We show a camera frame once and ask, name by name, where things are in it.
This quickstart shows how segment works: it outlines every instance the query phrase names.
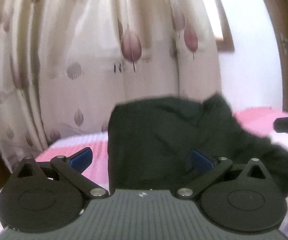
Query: mattress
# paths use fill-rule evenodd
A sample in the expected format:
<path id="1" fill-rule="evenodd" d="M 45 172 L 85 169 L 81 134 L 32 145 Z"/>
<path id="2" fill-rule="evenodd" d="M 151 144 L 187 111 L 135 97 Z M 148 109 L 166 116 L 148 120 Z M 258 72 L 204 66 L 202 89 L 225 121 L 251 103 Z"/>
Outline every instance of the mattress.
<path id="1" fill-rule="evenodd" d="M 234 115 L 245 130 L 260 137 L 271 137 L 273 143 L 281 144 L 288 149 L 288 135 L 276 134 L 273 131 L 275 119 L 288 117 L 288 113 L 269 108 L 253 108 L 236 112 Z M 49 161 L 57 155 L 70 156 L 84 147 L 90 147 L 93 151 L 93 162 L 82 174 L 108 190 L 107 143 L 108 135 L 106 132 L 69 137 L 54 143 L 36 160 L 41 162 Z M 288 237 L 288 211 L 280 230 Z"/>

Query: black cloth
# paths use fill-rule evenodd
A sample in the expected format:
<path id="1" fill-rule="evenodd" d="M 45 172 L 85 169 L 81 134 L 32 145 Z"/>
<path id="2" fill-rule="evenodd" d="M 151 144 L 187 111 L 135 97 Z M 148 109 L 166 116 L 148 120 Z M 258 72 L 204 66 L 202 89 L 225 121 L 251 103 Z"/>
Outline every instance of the black cloth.
<path id="1" fill-rule="evenodd" d="M 110 189 L 176 190 L 197 177 L 192 149 L 236 164 L 258 158 L 288 196 L 288 152 L 243 130 L 220 95 L 204 103 L 167 97 L 116 106 L 108 125 Z"/>

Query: curtain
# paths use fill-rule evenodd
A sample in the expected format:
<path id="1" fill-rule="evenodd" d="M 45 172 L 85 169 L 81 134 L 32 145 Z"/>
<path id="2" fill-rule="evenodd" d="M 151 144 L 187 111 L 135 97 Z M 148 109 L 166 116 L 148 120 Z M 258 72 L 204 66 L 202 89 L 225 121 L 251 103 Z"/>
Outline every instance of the curtain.
<path id="1" fill-rule="evenodd" d="M 12 170 L 104 131 L 115 104 L 221 91 L 202 0 L 0 0 L 0 152 Z"/>

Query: white wall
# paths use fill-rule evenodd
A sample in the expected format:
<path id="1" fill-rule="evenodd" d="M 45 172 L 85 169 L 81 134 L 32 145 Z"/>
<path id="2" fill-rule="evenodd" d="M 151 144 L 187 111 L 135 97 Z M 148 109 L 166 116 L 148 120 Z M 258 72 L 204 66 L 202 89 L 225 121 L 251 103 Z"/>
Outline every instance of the white wall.
<path id="1" fill-rule="evenodd" d="M 233 110 L 282 109 L 282 79 L 274 30 L 263 0 L 221 0 L 235 53 L 220 53 L 222 91 Z"/>

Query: gray plastic base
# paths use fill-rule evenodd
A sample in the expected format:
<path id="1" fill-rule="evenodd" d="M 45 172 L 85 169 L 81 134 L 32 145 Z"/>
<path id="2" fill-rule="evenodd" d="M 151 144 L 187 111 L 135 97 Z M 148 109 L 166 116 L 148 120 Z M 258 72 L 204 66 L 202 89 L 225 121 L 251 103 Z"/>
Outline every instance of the gray plastic base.
<path id="1" fill-rule="evenodd" d="M 287 240 L 278 230 L 239 235 L 213 225 L 192 201 L 169 191 L 116 190 L 92 200 L 73 223 L 59 230 L 26 234 L 4 230 L 0 240 Z"/>

